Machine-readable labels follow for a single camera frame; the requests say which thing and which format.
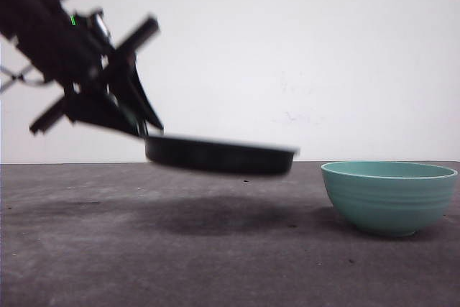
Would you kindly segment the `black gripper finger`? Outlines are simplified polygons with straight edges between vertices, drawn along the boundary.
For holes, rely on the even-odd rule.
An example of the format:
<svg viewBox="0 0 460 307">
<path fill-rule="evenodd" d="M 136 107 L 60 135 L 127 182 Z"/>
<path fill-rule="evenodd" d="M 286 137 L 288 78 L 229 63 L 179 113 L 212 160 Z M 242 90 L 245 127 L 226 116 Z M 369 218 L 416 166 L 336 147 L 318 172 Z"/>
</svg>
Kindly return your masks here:
<svg viewBox="0 0 460 307">
<path fill-rule="evenodd" d="M 135 67 L 127 66 L 116 71 L 109 79 L 109 90 L 118 103 L 132 112 L 138 120 L 149 122 L 160 131 L 164 130 L 162 122 L 147 99 Z"/>
<path fill-rule="evenodd" d="M 73 93 L 66 97 L 66 116 L 143 138 L 144 121 L 131 109 L 105 93 Z"/>
</svg>

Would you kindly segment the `black gripper body holding pan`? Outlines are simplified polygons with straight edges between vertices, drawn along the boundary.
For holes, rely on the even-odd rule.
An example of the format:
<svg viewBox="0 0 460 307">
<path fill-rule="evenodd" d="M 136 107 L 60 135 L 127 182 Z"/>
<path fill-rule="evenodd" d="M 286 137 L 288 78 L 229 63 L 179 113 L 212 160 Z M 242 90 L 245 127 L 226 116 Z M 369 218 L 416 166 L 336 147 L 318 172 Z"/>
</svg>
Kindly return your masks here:
<svg viewBox="0 0 460 307">
<path fill-rule="evenodd" d="M 109 90 L 110 77 L 124 67 L 137 68 L 137 49 L 159 30 L 157 19 L 148 16 L 115 47 L 101 15 L 59 16 L 37 25 L 35 37 L 29 40 L 29 59 L 46 83 L 55 81 L 63 88 L 63 96 L 34 120 L 29 127 L 32 133 L 44 133 L 67 117 L 66 97 L 73 93 L 105 93 L 115 98 Z"/>
</svg>

